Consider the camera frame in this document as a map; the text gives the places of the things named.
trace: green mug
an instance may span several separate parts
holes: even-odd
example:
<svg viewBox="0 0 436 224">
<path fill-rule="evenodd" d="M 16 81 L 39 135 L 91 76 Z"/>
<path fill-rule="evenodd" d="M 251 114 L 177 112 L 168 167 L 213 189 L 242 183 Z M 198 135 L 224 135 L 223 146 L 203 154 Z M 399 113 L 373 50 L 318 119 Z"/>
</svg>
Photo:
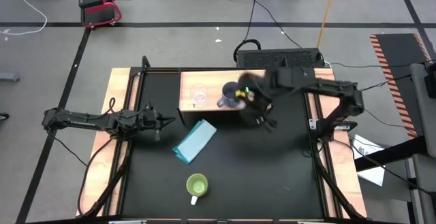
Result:
<svg viewBox="0 0 436 224">
<path fill-rule="evenodd" d="M 195 205 L 198 197 L 203 196 L 207 192 L 207 178 L 203 174 L 193 174 L 186 181 L 186 188 L 192 195 L 191 204 Z"/>
</svg>

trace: gray floor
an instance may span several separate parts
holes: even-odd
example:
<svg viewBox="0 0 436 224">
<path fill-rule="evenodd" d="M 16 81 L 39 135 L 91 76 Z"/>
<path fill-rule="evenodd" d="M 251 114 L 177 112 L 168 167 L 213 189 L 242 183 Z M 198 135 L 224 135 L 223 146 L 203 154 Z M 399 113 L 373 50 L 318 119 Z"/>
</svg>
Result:
<svg viewBox="0 0 436 224">
<path fill-rule="evenodd" d="M 258 0 L 279 22 L 321 22 L 327 0 Z M 78 0 L 29 0 L 50 22 L 78 22 Z M 436 22 L 434 0 L 411 0 L 422 22 Z M 135 0 L 119 3 L 123 22 L 247 22 L 252 0 Z M 21 0 L 0 0 L 0 22 L 41 22 Z M 255 8 L 253 21 L 270 22 Z M 334 0 L 329 22 L 412 23 L 403 0 Z M 21 32 L 28 28 L 11 28 Z M 246 28 L 113 28 L 93 31 L 76 76 L 67 109 L 99 113 L 110 70 L 140 65 L 146 55 L 154 67 L 232 67 L 232 53 Z M 319 29 L 289 28 L 286 33 L 303 47 L 315 47 Z M 436 42 L 436 29 L 426 29 Z M 326 29 L 321 51 L 329 62 L 376 65 L 370 34 L 418 33 L 415 29 Z M 48 27 L 41 33 L 0 36 L 0 70 L 19 71 L 18 83 L 0 83 L 0 110 L 11 118 L 0 126 L 0 223 L 13 223 L 33 175 L 46 134 L 43 111 L 57 106 L 83 29 Z M 294 48 L 278 28 L 252 28 L 250 37 L 264 49 Z M 334 66 L 337 79 L 359 87 L 384 81 L 378 68 Z M 387 87 L 364 93 L 365 105 L 386 123 L 401 124 Z M 354 119 L 355 133 L 376 143 L 395 145 L 407 139 L 404 129 L 381 125 L 367 114 Z M 82 159 L 91 153 L 95 133 L 65 129 L 58 137 Z M 27 221 L 72 218 L 84 168 L 54 144 Z M 368 215 L 380 221 L 408 222 L 404 202 L 365 194 Z"/>
</svg>

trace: light blue cloth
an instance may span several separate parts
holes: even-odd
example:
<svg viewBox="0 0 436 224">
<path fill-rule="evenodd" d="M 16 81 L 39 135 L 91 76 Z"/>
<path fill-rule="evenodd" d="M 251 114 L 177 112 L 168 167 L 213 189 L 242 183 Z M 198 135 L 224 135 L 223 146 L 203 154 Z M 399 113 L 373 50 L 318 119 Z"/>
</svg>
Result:
<svg viewBox="0 0 436 224">
<path fill-rule="evenodd" d="M 217 129 L 206 120 L 198 121 L 185 139 L 172 150 L 176 153 L 176 157 L 190 164 L 216 131 Z"/>
</svg>

